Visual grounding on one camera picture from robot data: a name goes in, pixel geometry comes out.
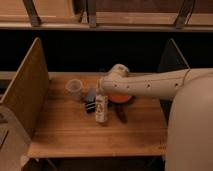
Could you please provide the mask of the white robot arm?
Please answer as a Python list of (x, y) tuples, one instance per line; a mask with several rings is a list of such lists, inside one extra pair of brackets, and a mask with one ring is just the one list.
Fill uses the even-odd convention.
[(116, 64), (97, 81), (96, 121), (107, 121), (109, 93), (169, 100), (165, 171), (213, 171), (213, 68), (128, 73)]

